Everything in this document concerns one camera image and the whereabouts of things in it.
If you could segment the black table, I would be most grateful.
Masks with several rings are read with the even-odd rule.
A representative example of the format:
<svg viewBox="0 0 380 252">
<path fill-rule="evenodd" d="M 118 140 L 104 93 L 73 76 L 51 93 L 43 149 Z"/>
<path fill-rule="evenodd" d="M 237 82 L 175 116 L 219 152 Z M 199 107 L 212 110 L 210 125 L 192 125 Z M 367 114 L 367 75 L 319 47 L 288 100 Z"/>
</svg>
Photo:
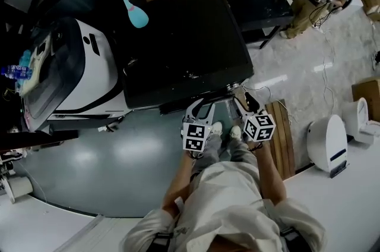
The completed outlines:
<svg viewBox="0 0 380 252">
<path fill-rule="evenodd" d="M 227 0 L 246 45 L 263 49 L 293 17 L 287 0 Z"/>
</svg>

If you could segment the cardboard box beside toilets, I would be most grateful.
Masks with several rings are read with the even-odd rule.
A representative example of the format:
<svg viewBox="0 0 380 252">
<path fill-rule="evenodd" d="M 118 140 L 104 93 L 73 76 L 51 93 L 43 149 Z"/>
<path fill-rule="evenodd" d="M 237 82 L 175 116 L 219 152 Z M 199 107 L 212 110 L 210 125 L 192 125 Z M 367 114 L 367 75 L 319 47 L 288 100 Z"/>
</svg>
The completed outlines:
<svg viewBox="0 0 380 252">
<path fill-rule="evenodd" d="M 370 120 L 380 122 L 380 77 L 371 77 L 351 86 L 353 100 L 364 98 Z"/>
</svg>

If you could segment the person's right white shoe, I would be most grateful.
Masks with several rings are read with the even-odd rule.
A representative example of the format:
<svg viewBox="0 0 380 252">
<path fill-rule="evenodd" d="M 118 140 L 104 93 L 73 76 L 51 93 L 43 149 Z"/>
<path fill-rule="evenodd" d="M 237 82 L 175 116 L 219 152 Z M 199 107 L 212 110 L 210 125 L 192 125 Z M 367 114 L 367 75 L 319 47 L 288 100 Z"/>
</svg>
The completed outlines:
<svg viewBox="0 0 380 252">
<path fill-rule="evenodd" d="M 241 141 L 242 139 L 242 131 L 240 129 L 240 126 L 235 125 L 230 129 L 230 139 L 235 139 L 237 141 Z"/>
</svg>

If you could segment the person's right forearm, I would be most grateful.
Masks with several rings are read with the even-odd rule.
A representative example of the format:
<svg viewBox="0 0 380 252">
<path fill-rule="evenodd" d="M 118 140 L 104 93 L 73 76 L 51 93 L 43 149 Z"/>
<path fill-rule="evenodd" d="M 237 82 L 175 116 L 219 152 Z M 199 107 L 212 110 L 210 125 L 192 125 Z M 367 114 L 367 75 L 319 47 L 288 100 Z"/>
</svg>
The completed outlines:
<svg viewBox="0 0 380 252">
<path fill-rule="evenodd" d="M 274 164 L 268 141 L 262 143 L 253 142 L 250 146 L 258 163 L 261 194 L 264 199 L 269 199 L 274 205 L 287 198 L 283 180 Z"/>
</svg>

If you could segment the person's left forearm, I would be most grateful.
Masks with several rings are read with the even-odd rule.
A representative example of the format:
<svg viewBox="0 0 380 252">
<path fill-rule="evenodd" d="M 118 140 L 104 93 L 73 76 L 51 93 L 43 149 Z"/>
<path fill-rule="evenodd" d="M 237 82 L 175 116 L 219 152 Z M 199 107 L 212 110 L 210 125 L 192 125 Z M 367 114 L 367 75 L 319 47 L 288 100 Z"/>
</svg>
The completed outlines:
<svg viewBox="0 0 380 252">
<path fill-rule="evenodd" d="M 166 191 L 161 208 L 171 215 L 177 217 L 179 208 L 175 200 L 179 197 L 185 201 L 189 196 L 189 186 L 191 183 L 192 167 L 194 159 L 188 151 L 184 151 L 176 175 L 174 176 L 169 188 Z"/>
</svg>

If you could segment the person's white shoe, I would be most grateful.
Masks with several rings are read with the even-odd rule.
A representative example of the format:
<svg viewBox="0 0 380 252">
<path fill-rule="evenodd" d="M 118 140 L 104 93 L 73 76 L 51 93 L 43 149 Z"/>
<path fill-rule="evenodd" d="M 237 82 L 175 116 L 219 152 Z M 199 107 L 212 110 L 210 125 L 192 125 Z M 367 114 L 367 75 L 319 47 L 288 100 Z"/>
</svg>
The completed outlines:
<svg viewBox="0 0 380 252">
<path fill-rule="evenodd" d="M 242 139 L 242 131 L 240 129 L 240 126 L 235 125 L 230 129 L 230 139 L 235 139 L 237 141 L 241 141 Z"/>
<path fill-rule="evenodd" d="M 211 129 L 211 134 L 212 135 L 218 135 L 219 137 L 222 135 L 223 133 L 223 125 L 221 122 L 215 122 L 213 125 L 212 125 L 212 129 Z"/>
</svg>

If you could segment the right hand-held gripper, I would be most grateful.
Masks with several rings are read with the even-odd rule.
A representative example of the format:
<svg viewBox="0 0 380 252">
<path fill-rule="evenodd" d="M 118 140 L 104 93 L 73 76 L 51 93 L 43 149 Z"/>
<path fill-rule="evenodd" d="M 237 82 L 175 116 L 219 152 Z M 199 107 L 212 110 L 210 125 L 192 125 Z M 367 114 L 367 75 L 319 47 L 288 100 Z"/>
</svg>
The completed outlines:
<svg viewBox="0 0 380 252">
<path fill-rule="evenodd" d="M 250 92 L 245 92 L 245 100 L 248 111 L 237 97 L 233 98 L 237 112 L 243 124 L 245 133 L 254 142 L 271 140 L 276 129 L 276 123 L 271 114 L 263 114 L 266 111 L 265 105 L 256 100 Z"/>
</svg>

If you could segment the person's white shirt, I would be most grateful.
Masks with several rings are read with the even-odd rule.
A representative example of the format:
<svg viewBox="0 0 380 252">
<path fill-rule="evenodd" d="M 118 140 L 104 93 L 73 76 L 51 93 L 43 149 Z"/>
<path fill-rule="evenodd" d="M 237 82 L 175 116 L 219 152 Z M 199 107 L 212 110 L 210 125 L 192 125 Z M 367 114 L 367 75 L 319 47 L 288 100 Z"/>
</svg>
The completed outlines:
<svg viewBox="0 0 380 252">
<path fill-rule="evenodd" d="M 324 227 L 290 198 L 267 209 L 258 176 L 258 168 L 248 163 L 209 166 L 194 178 L 179 216 L 152 210 L 128 232 L 123 252 L 147 252 L 157 233 L 173 235 L 168 252 L 206 252 L 218 235 L 259 252 L 282 252 L 277 221 L 299 231 L 312 252 L 324 252 Z"/>
</svg>

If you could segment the white pipe roll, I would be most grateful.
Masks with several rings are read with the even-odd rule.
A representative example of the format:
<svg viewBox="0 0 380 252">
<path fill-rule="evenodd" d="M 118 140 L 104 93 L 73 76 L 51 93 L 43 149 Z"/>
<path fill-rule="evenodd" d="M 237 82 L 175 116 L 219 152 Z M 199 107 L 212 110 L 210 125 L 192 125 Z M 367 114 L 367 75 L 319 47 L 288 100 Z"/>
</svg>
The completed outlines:
<svg viewBox="0 0 380 252">
<path fill-rule="evenodd" d="M 27 177 L 3 178 L 2 185 L 12 204 L 16 199 L 33 192 L 33 187 Z"/>
</svg>

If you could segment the white toilet with open lid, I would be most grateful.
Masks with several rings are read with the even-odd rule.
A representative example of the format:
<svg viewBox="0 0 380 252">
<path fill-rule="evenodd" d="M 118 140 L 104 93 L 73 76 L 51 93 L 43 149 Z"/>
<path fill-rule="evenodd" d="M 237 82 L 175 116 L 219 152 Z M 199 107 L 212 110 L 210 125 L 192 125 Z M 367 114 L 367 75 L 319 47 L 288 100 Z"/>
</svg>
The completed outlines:
<svg viewBox="0 0 380 252">
<path fill-rule="evenodd" d="M 380 122 L 369 118 L 368 104 L 365 98 L 345 103 L 342 109 L 342 120 L 346 134 L 357 142 L 373 145 L 380 140 Z"/>
</svg>

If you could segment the blue label water bottle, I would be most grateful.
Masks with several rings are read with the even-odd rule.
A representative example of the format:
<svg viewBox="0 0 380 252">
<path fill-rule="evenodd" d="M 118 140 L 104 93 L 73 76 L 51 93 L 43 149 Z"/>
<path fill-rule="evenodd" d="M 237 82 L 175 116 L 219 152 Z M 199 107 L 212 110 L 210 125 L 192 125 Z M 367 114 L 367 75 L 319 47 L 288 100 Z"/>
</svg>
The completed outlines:
<svg viewBox="0 0 380 252">
<path fill-rule="evenodd" d="M 13 80 L 29 80 L 32 77 L 32 70 L 29 67 L 20 65 L 8 65 L 0 68 L 1 75 Z"/>
</svg>

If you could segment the cream plastic tool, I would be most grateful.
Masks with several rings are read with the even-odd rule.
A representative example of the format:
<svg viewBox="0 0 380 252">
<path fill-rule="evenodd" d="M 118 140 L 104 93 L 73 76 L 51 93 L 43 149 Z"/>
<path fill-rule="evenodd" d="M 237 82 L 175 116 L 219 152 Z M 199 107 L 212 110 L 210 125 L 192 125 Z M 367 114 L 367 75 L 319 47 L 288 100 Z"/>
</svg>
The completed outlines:
<svg viewBox="0 0 380 252">
<path fill-rule="evenodd" d="M 31 49 L 26 50 L 25 53 L 30 53 L 26 67 L 31 71 L 31 77 L 29 79 L 20 79 L 18 93 L 21 97 L 30 93 L 42 81 L 43 64 L 48 57 L 52 56 L 52 34 L 49 33 Z"/>
</svg>

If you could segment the wooden slatted platform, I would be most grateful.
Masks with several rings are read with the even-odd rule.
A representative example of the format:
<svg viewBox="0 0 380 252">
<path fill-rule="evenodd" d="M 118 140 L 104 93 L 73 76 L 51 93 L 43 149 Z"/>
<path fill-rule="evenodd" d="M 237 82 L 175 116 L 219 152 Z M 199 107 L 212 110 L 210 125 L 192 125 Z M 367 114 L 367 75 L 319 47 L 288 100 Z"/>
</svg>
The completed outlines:
<svg viewBox="0 0 380 252">
<path fill-rule="evenodd" d="M 270 140 L 271 155 L 281 178 L 285 180 L 295 175 L 295 155 L 289 113 L 284 99 L 266 104 L 266 109 L 276 124 Z"/>
</svg>

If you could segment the white and grey top-load washer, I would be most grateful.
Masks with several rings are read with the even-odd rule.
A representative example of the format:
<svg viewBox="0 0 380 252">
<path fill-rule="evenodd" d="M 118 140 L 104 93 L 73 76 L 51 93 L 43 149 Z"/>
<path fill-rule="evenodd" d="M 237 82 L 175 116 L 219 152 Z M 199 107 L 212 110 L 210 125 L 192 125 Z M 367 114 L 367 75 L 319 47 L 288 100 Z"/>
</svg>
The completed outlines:
<svg viewBox="0 0 380 252">
<path fill-rule="evenodd" d="M 113 55 L 115 41 L 98 29 L 66 17 L 35 28 L 32 46 L 52 34 L 52 56 L 42 81 L 21 97 L 30 132 L 99 128 L 128 114 L 122 75 Z"/>
</svg>

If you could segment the person's grey trousers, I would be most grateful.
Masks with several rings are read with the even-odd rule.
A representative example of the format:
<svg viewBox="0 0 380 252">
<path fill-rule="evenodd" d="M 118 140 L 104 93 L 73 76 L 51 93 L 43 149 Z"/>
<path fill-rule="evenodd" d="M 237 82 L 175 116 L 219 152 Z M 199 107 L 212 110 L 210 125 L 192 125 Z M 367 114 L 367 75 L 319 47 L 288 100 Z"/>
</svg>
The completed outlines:
<svg viewBox="0 0 380 252">
<path fill-rule="evenodd" d="M 207 142 L 203 157 L 197 159 L 192 168 L 191 178 L 200 174 L 205 168 L 220 162 L 222 139 L 218 135 L 210 135 L 210 139 Z M 248 145 L 235 139 L 230 139 L 228 148 L 230 149 L 230 161 L 231 162 L 243 162 L 258 167 L 256 157 L 248 150 Z"/>
</svg>

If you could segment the large black box appliance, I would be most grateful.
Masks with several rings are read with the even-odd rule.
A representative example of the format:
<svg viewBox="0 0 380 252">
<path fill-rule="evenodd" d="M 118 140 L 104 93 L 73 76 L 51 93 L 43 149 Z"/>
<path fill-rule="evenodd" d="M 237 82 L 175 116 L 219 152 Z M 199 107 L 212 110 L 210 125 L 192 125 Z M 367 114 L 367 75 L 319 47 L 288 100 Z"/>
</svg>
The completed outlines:
<svg viewBox="0 0 380 252">
<path fill-rule="evenodd" d="M 148 24 L 119 35 L 127 107 L 187 100 L 253 75 L 226 0 L 153 0 L 144 9 Z"/>
</svg>

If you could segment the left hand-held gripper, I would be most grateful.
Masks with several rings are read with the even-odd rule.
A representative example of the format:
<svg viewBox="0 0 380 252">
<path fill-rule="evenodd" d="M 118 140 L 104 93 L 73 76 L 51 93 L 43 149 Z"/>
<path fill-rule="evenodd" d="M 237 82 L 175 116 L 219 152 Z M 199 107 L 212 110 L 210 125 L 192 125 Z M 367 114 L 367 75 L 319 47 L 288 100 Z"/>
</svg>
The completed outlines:
<svg viewBox="0 0 380 252">
<path fill-rule="evenodd" d="M 198 99 L 185 111 L 180 133 L 184 150 L 202 153 L 209 140 L 216 105 L 212 103 L 206 116 L 203 119 L 199 119 L 197 116 L 203 103 L 204 98 Z"/>
</svg>

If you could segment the white door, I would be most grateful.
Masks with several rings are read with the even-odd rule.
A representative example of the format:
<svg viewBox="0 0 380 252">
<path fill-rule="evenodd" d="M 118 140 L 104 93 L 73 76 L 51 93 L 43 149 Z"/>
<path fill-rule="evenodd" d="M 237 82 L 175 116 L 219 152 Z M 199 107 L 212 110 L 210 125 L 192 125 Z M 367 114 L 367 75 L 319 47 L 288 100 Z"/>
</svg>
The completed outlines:
<svg viewBox="0 0 380 252">
<path fill-rule="evenodd" d="M 139 221 L 98 215 L 54 252 L 123 252 L 127 233 Z"/>
</svg>

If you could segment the white round closed toilet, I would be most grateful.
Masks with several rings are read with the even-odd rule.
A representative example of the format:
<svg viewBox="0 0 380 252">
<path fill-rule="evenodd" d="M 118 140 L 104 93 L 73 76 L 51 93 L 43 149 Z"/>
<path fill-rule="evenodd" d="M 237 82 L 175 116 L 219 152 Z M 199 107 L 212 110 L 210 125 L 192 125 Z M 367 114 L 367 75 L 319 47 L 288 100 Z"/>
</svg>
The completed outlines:
<svg viewBox="0 0 380 252">
<path fill-rule="evenodd" d="M 347 135 L 338 115 L 321 118 L 309 125 L 306 136 L 308 156 L 314 165 L 336 177 L 347 167 Z"/>
</svg>

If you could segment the blue cloth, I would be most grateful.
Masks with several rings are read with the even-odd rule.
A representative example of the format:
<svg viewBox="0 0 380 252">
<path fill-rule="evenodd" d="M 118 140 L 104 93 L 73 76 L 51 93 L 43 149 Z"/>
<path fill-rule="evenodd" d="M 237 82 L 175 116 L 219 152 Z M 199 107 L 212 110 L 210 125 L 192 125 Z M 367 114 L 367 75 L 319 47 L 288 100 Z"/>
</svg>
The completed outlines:
<svg viewBox="0 0 380 252">
<path fill-rule="evenodd" d="M 25 50 L 18 62 L 21 67 L 29 67 L 32 52 L 30 50 Z"/>
</svg>

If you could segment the person's left white shoe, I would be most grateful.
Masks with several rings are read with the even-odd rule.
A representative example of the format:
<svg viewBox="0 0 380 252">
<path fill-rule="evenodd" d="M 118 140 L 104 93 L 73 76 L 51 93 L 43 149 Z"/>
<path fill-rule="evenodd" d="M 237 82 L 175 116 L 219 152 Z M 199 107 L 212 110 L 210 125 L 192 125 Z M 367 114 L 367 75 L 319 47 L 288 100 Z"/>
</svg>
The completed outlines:
<svg viewBox="0 0 380 252">
<path fill-rule="evenodd" d="M 213 125 L 212 125 L 212 129 L 211 129 L 211 134 L 212 135 L 218 135 L 219 137 L 222 135 L 223 133 L 223 125 L 221 122 L 215 122 Z"/>
</svg>

